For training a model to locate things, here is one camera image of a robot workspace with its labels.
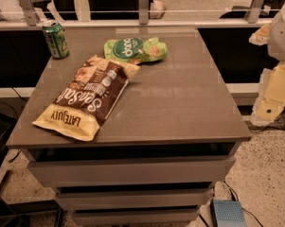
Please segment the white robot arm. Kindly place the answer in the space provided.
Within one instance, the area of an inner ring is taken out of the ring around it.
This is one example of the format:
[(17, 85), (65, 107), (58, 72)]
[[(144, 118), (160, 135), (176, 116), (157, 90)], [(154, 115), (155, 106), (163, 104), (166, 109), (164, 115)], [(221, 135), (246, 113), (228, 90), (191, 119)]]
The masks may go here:
[(265, 68), (260, 76), (258, 98), (253, 106), (251, 123), (267, 126), (285, 109), (285, 5), (272, 22), (265, 24), (249, 38), (255, 45), (267, 45), (268, 55), (278, 60), (273, 69)]

